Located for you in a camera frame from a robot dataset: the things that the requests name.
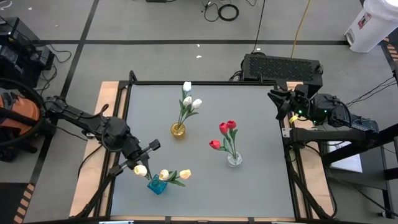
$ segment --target glass vase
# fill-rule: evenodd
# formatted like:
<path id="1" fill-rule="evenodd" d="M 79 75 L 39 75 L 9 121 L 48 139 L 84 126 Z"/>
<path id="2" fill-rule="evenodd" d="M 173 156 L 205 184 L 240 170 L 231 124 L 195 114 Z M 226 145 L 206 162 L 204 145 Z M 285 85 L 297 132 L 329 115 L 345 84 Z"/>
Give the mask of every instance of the glass vase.
<path id="1" fill-rule="evenodd" d="M 159 175 L 155 175 L 154 178 L 149 182 L 148 188 L 151 189 L 155 194 L 160 195 L 167 187 L 167 182 L 159 180 Z"/>
<path id="2" fill-rule="evenodd" d="M 236 158 L 234 158 L 233 155 L 231 155 L 230 153 L 228 153 L 227 161 L 228 161 L 228 165 L 229 165 L 230 167 L 237 167 L 237 166 L 239 166 L 239 165 L 242 163 L 243 158 L 242 158 L 241 153 L 238 152 L 238 151 L 236 151 Z"/>
<path id="3" fill-rule="evenodd" d="M 185 125 L 181 124 L 180 127 L 178 127 L 178 123 L 174 123 L 172 127 L 170 128 L 171 133 L 177 140 L 182 140 L 185 137 Z"/>

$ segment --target yellow cable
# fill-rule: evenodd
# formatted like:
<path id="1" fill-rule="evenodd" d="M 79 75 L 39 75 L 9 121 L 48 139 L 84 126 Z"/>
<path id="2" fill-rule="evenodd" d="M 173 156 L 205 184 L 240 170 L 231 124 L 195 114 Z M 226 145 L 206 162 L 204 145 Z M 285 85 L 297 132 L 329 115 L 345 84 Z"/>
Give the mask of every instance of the yellow cable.
<path id="1" fill-rule="evenodd" d="M 290 54 L 290 58 L 293 57 L 294 48 L 296 47 L 297 36 L 299 35 L 299 31 L 301 29 L 301 25 L 303 24 L 305 15 L 307 15 L 307 10 L 308 10 L 308 7 L 310 6 L 310 3 L 311 3 L 311 0 L 308 0 L 307 6 L 306 6 L 304 14 L 303 14 L 303 17 L 301 18 L 301 21 L 300 21 L 300 25 L 298 25 L 298 28 L 297 28 L 297 31 L 296 31 L 296 36 L 294 37 L 293 48 L 292 48 L 292 53 Z"/>

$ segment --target gray floor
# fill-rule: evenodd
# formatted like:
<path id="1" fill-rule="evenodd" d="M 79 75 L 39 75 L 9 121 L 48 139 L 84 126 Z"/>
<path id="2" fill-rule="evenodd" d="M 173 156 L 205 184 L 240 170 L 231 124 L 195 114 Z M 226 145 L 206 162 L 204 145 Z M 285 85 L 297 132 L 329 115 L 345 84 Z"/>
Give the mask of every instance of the gray floor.
<path id="1" fill-rule="evenodd" d="M 19 16 L 41 39 L 78 40 L 93 0 L 19 0 L 2 16 Z M 168 4 L 149 4 L 144 0 L 100 0 L 88 39 L 102 40 L 198 40 L 256 38 L 262 1 L 250 7 L 233 0 L 239 7 L 236 21 L 204 20 L 200 1 L 177 0 Z M 305 0 L 267 0 L 259 38 L 292 40 Z M 361 10 L 358 0 L 313 0 L 300 31 L 300 40 L 342 40 L 343 33 Z M 208 17 L 214 16 L 211 11 Z M 54 45 L 57 50 L 76 50 L 76 45 Z M 290 56 L 291 45 L 258 45 L 262 52 Z M 134 70 L 139 80 L 227 80 L 239 69 L 252 45 L 85 45 L 67 95 L 68 102 L 93 112 L 102 81 L 126 80 Z M 389 78 L 391 69 L 380 47 L 368 54 L 356 54 L 342 45 L 299 45 L 294 57 L 320 60 L 325 68 L 321 92 L 338 95 L 348 102 Z M 58 76 L 45 95 L 58 95 L 72 60 L 59 65 Z M 352 106 L 352 112 L 378 121 L 381 128 L 398 122 L 397 88 L 390 87 L 373 98 Z M 59 125 L 74 133 L 70 124 Z M 54 137 L 26 222 L 67 218 L 76 186 L 76 173 L 85 143 L 63 132 Z M 395 155 L 386 152 L 387 166 L 397 167 Z M 38 154 L 23 154 L 12 164 L 0 163 L 0 182 L 27 182 Z M 380 210 L 360 194 L 331 183 L 341 220 L 396 223 L 376 217 Z M 391 182 L 398 189 L 398 182 Z M 382 202 L 381 192 L 363 189 Z M 398 208 L 398 193 L 392 192 Z"/>

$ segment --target table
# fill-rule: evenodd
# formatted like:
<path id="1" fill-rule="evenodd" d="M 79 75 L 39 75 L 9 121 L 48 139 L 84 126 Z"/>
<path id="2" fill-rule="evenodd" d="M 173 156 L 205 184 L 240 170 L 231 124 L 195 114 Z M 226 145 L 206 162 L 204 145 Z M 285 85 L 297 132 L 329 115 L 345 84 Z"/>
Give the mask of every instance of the table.
<path id="1" fill-rule="evenodd" d="M 294 88 L 298 83 L 288 83 L 289 88 Z M 126 101 L 129 101 L 129 95 L 127 93 L 127 89 L 125 88 L 128 85 L 128 82 L 103 82 L 101 86 L 101 90 L 98 97 L 98 102 L 96 106 L 96 112 L 100 110 L 100 108 L 105 104 L 109 104 L 109 109 L 106 111 L 106 116 L 116 115 L 120 118 L 126 115 L 127 104 Z M 287 126 L 289 123 L 285 120 L 284 125 Z M 295 123 L 295 126 L 310 128 L 312 127 L 311 122 L 298 122 Z M 98 143 L 95 140 L 90 140 L 87 143 L 85 156 L 91 153 L 98 147 Z M 310 150 L 303 149 L 300 152 L 300 158 L 297 159 L 297 162 L 294 162 L 295 168 L 299 171 L 300 167 L 302 167 L 301 175 L 305 176 L 305 182 L 307 184 L 308 190 L 315 197 L 317 202 L 323 207 L 323 209 L 328 213 L 333 213 L 333 207 L 331 206 L 330 194 L 328 191 L 328 186 L 325 178 L 325 173 L 323 170 L 321 159 Z M 80 178 L 76 185 L 76 192 L 73 199 L 72 207 L 70 210 L 70 215 L 76 215 L 80 210 L 85 206 L 87 201 L 94 194 L 95 190 L 99 186 L 100 178 L 102 175 L 103 166 L 107 166 L 110 168 L 113 165 L 114 155 L 107 156 L 105 151 L 97 152 L 87 163 L 83 166 L 80 174 Z M 109 192 L 109 187 L 105 191 L 101 205 L 99 205 L 96 210 L 96 214 L 100 216 L 107 215 L 109 212 L 109 208 L 107 211 L 107 206 L 111 202 L 109 200 L 109 196 L 113 194 L 113 192 Z M 306 205 L 306 201 L 302 198 L 302 195 L 299 189 L 296 187 L 295 191 L 297 197 L 297 209 L 295 209 L 295 216 L 301 218 L 311 218 L 313 216 L 316 218 L 316 215 L 308 208 Z M 198 220 L 208 220 L 208 221 L 248 221 L 248 217 L 165 217 L 165 216 L 112 216 L 113 220 L 166 220 L 171 219 L 175 221 L 198 221 Z M 294 218 L 289 217 L 256 217 L 254 221 L 265 222 L 265 221 L 292 221 Z"/>

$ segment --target flower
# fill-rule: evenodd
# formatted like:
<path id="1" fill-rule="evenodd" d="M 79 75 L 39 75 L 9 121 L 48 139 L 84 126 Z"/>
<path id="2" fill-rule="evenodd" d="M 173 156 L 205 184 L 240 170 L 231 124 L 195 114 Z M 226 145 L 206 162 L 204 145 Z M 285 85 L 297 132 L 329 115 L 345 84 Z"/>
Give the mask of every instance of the flower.
<path id="1" fill-rule="evenodd" d="M 191 103 L 192 103 L 192 97 L 191 97 L 191 96 L 186 97 L 186 98 L 184 99 L 184 101 L 182 102 L 182 104 L 183 104 L 184 106 L 188 106 L 188 105 L 190 105 Z"/>
<path id="2" fill-rule="evenodd" d="M 191 170 L 181 170 L 180 178 L 183 180 L 187 180 L 191 176 Z"/>
<path id="3" fill-rule="evenodd" d="M 201 105 L 201 99 L 195 99 L 195 101 L 192 103 L 193 109 L 199 108 L 200 105 Z"/>
<path id="4" fill-rule="evenodd" d="M 159 174 L 159 180 L 167 180 L 169 178 L 169 171 L 162 170 Z"/>
<path id="5" fill-rule="evenodd" d="M 209 142 L 209 145 L 210 145 L 210 147 L 212 147 L 213 149 L 219 149 L 220 148 L 220 146 L 221 146 L 221 144 L 220 144 L 220 142 L 218 141 L 218 140 L 211 140 L 210 142 Z"/>
<path id="6" fill-rule="evenodd" d="M 226 123 L 222 122 L 220 124 L 220 131 L 222 134 L 226 134 L 228 132 L 228 126 L 226 125 Z"/>
<path id="7" fill-rule="evenodd" d="M 144 165 L 137 165 L 134 168 L 134 173 L 141 177 L 145 177 L 147 175 L 147 172 L 147 168 Z"/>
<path id="8" fill-rule="evenodd" d="M 226 125 L 227 125 L 227 127 L 230 128 L 230 129 L 236 128 L 236 122 L 235 122 L 234 120 L 228 121 L 228 122 L 226 123 Z"/>
<path id="9" fill-rule="evenodd" d="M 182 89 L 184 90 L 185 93 L 191 91 L 192 90 L 191 82 L 185 82 L 184 85 L 182 86 Z"/>

